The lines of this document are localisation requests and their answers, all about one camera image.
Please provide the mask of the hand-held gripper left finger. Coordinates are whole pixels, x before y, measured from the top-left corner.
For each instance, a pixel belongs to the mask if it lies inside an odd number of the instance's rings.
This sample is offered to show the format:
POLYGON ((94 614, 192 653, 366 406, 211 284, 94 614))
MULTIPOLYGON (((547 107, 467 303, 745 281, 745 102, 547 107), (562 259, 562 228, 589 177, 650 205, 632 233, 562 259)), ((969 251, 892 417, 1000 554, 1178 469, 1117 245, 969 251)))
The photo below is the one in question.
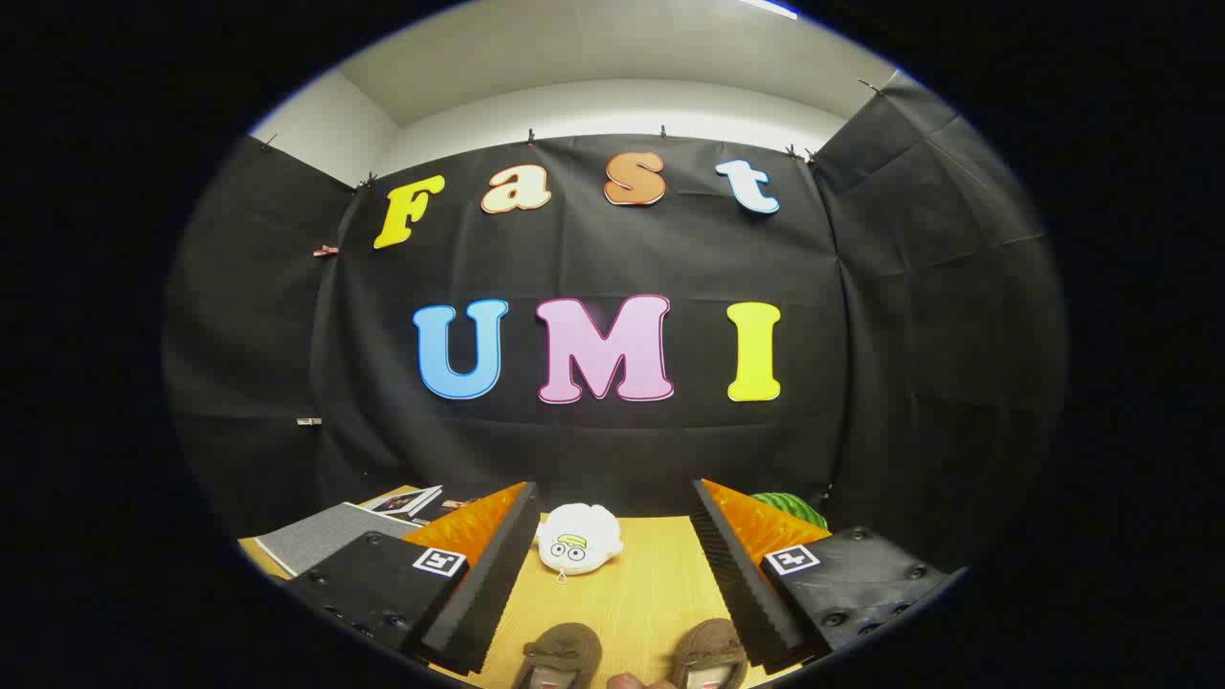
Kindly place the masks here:
POLYGON ((481 671, 540 516, 534 481, 402 536, 355 535, 288 579, 287 593, 385 653, 481 671))

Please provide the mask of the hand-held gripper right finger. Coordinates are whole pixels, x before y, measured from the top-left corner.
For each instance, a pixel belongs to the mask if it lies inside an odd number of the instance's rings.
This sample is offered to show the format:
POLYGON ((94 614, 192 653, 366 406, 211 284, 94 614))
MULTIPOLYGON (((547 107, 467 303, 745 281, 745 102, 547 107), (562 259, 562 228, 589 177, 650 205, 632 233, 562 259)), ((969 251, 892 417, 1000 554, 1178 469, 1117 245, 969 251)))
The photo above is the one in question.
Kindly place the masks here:
POLYGON ((714 481, 690 510, 748 662, 831 664, 907 625, 960 580, 866 526, 828 532, 714 481))

